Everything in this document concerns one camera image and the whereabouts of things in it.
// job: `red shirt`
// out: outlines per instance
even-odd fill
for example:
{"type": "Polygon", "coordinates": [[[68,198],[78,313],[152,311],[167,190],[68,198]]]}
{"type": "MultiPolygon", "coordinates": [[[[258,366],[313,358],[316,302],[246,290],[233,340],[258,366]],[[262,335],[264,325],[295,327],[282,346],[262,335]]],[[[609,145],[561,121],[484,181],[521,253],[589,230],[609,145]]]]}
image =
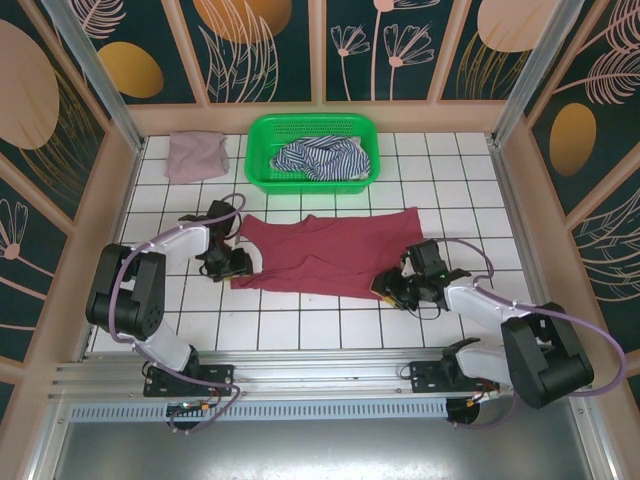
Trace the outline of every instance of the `red shirt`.
{"type": "Polygon", "coordinates": [[[261,288],[357,298],[373,278],[397,266],[408,246],[423,239],[418,210],[375,217],[317,218],[270,225],[248,215],[240,235],[262,254],[261,273],[234,278],[231,288],[261,288]]]}

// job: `pink cloth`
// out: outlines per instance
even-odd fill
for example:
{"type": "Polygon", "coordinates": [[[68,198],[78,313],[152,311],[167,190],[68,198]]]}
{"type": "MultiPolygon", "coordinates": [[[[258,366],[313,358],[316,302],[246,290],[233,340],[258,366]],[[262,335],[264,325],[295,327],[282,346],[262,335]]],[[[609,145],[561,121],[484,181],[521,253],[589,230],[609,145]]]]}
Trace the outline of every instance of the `pink cloth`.
{"type": "Polygon", "coordinates": [[[169,137],[167,178],[171,183],[201,182],[225,175],[229,158],[226,137],[215,132],[174,132],[169,137]]]}
{"type": "Polygon", "coordinates": [[[234,278],[231,288],[262,288],[378,298],[373,278],[397,266],[409,245],[422,240],[418,210],[375,217],[317,218],[293,225],[270,225],[251,215],[240,235],[262,254],[262,272],[234,278]]]}

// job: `striped cloth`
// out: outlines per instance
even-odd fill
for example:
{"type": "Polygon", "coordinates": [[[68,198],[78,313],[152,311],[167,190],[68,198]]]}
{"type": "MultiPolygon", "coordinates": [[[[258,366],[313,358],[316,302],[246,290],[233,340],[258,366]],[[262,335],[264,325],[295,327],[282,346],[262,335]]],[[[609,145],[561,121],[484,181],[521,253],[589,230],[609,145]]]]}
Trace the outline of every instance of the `striped cloth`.
{"type": "Polygon", "coordinates": [[[362,180],[371,162],[359,139],[339,136],[305,137],[283,147],[271,167],[283,172],[304,171],[313,181],[362,180]]]}

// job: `green basket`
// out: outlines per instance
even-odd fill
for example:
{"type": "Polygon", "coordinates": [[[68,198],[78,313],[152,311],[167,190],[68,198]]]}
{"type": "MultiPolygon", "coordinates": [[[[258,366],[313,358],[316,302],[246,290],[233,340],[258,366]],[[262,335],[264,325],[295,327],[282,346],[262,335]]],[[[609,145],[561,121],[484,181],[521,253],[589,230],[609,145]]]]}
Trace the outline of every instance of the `green basket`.
{"type": "Polygon", "coordinates": [[[266,115],[249,129],[245,173],[251,183],[270,195],[361,193],[380,173],[378,135],[371,120],[348,113],[292,113],[266,115]],[[270,167],[280,149],[302,137],[344,135],[360,137],[371,159],[369,178],[355,181],[316,182],[304,172],[281,172],[270,167]]]}

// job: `white tile floor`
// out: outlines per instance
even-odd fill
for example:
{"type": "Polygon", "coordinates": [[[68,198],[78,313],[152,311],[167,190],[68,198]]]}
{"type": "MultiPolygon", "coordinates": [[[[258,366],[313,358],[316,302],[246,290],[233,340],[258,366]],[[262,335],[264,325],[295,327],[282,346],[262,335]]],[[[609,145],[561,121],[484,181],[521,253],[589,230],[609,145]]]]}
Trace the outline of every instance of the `white tile floor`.
{"type": "MultiPolygon", "coordinates": [[[[227,140],[231,171],[202,184],[170,186],[164,176],[168,137],[150,138],[122,232],[123,243],[147,240],[185,214],[205,213],[232,192],[247,196],[246,211],[271,223],[316,216],[370,216],[417,206],[425,237],[465,238],[482,247],[498,269],[501,293],[529,300],[522,267],[483,134],[380,134],[381,174],[360,195],[267,196],[244,175],[246,135],[227,140]]],[[[448,245],[454,268],[486,267],[473,251],[448,245]]],[[[166,319],[198,350],[297,350],[441,347],[465,336],[499,341],[458,315],[432,308],[422,320],[376,300],[231,290],[198,275],[198,261],[169,271],[166,319]]],[[[98,330],[93,352],[122,350],[98,330]]]]}

